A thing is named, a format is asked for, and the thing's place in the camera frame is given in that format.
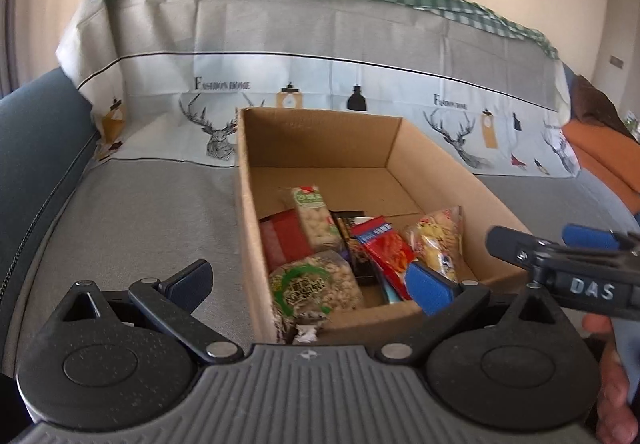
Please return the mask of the person's right hand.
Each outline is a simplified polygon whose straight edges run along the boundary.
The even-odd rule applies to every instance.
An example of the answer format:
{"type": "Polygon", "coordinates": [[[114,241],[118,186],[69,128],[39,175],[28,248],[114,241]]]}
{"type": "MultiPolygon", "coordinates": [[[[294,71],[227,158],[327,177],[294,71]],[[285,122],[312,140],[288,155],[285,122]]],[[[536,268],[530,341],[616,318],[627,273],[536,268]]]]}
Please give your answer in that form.
{"type": "Polygon", "coordinates": [[[608,337],[600,360],[597,438],[605,444],[632,443],[638,436],[639,423],[627,402],[629,381],[616,349],[612,322],[604,315],[588,313],[582,327],[588,333],[608,337]]]}

